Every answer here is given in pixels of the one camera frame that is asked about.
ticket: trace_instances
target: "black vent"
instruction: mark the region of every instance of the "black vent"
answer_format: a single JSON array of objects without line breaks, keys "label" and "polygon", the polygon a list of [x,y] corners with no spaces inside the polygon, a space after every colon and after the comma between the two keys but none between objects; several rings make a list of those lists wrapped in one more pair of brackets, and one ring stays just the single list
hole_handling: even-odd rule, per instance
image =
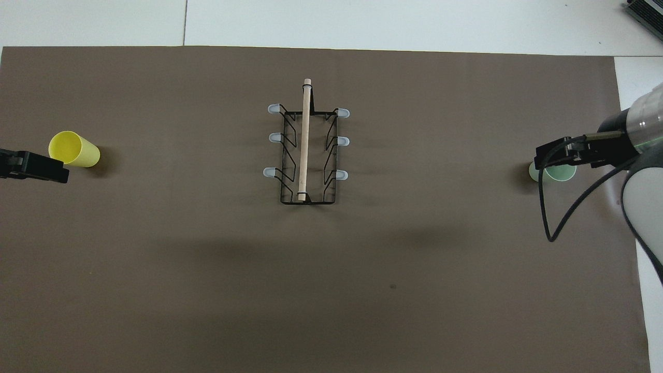
[{"label": "black vent", "polygon": [[633,0],[626,8],[638,22],[663,40],[663,0]]}]

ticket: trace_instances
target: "black wire rack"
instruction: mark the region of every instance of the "black wire rack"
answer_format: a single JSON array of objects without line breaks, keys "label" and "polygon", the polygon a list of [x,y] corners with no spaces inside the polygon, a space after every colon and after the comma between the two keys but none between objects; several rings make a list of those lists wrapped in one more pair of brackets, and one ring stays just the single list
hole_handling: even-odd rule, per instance
[{"label": "black wire rack", "polygon": [[[313,89],[311,89],[310,115],[323,117],[327,123],[331,118],[329,129],[325,138],[324,150],[327,154],[324,166],[322,167],[323,191],[319,200],[314,200],[308,192],[295,192],[291,186],[295,185],[298,165],[294,160],[293,149],[297,149],[297,129],[294,123],[297,123],[298,117],[301,119],[303,112],[292,112],[281,104],[273,104],[267,108],[272,114],[280,114],[283,117],[283,132],[276,132],[269,135],[269,140],[273,143],[282,145],[281,166],[267,167],[263,170],[263,175],[273,177],[280,184],[280,201],[283,204],[291,205],[315,205],[315,204],[333,204],[336,202],[337,182],[347,179],[347,172],[338,169],[338,147],[349,145],[349,139],[338,135],[338,119],[347,118],[350,111],[343,108],[336,108],[331,112],[319,112],[315,110],[313,101]],[[297,200],[297,194],[305,194],[306,199]]]}]

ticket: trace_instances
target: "white rubber tip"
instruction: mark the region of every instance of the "white rubber tip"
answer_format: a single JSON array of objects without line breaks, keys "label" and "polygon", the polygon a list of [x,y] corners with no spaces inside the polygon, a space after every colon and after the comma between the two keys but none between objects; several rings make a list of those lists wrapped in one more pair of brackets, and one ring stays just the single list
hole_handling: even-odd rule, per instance
[{"label": "white rubber tip", "polygon": [[275,177],[276,176],[276,167],[265,167],[263,170],[264,177]]},{"label": "white rubber tip", "polygon": [[270,106],[267,106],[267,111],[270,114],[278,114],[281,112],[281,104],[271,104]]},{"label": "white rubber tip", "polygon": [[336,170],[336,180],[347,180],[347,171]]},{"label": "white rubber tip", "polygon": [[347,118],[350,116],[350,111],[348,109],[338,108],[336,115],[338,115],[339,118]]},{"label": "white rubber tip", "polygon": [[350,139],[344,136],[339,136],[336,138],[336,143],[340,147],[347,147],[348,145],[350,145]]},{"label": "white rubber tip", "polygon": [[280,143],[281,142],[281,132],[274,132],[269,134],[269,141],[272,141],[273,143]]}]

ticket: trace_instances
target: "wooden dowel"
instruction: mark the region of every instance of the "wooden dowel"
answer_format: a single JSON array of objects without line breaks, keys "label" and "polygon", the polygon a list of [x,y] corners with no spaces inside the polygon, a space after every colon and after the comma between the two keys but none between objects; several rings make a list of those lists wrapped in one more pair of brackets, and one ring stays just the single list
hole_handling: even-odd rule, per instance
[{"label": "wooden dowel", "polygon": [[[299,166],[299,192],[306,192],[306,171],[308,171],[308,123],[311,116],[311,79],[304,79],[304,103],[302,109],[302,150]],[[297,194],[300,201],[306,194]]]}]

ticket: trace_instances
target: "black cable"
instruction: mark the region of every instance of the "black cable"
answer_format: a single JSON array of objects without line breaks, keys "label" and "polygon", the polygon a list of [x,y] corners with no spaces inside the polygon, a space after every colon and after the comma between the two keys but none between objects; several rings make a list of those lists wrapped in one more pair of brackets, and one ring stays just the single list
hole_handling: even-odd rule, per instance
[{"label": "black cable", "polygon": [[596,188],[598,188],[601,184],[603,184],[606,180],[610,179],[611,177],[615,176],[617,173],[624,171],[627,169],[629,166],[635,162],[635,160],[638,158],[638,155],[635,157],[629,159],[628,161],[622,163],[621,165],[617,166],[614,170],[610,171],[609,173],[603,175],[599,180],[596,180],[587,190],[585,190],[580,197],[578,197],[575,202],[569,207],[569,209],[566,211],[564,214],[564,217],[560,221],[560,224],[557,226],[555,229],[555,232],[550,235],[550,228],[548,227],[548,217],[546,216],[546,203],[544,202],[544,195],[543,195],[543,172],[545,168],[548,166],[548,161],[552,157],[554,153],[559,151],[560,149],[564,148],[565,146],[572,144],[572,143],[581,143],[587,139],[587,136],[582,135],[578,137],[574,137],[573,139],[568,139],[567,141],[555,146],[552,148],[546,156],[543,158],[543,162],[541,162],[541,168],[539,169],[539,175],[538,175],[538,189],[539,189],[539,201],[541,202],[541,217],[543,219],[543,227],[546,231],[546,237],[548,238],[548,241],[553,242],[554,240],[557,240],[557,237],[560,235],[560,232],[562,231],[562,228],[564,228],[564,225],[566,224],[567,220],[571,217],[573,212],[576,210],[576,208],[582,203],[582,201],[587,198]]}]

